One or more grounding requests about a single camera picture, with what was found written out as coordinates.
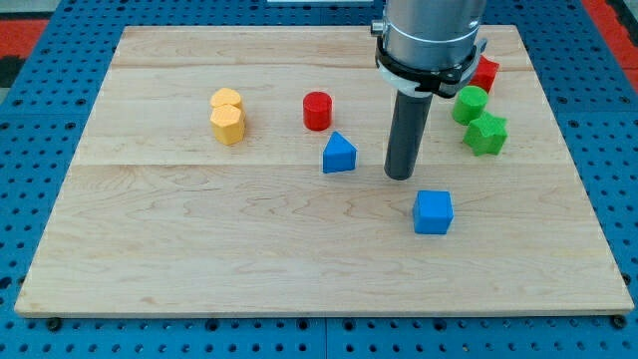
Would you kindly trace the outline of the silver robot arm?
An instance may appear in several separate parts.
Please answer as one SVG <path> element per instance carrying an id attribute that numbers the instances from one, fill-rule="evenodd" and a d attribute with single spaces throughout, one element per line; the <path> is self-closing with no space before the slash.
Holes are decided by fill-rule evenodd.
<path id="1" fill-rule="evenodd" d="M 473 53 L 485 7 L 485 0 L 387 0 L 371 34 L 406 67 L 446 70 Z"/>

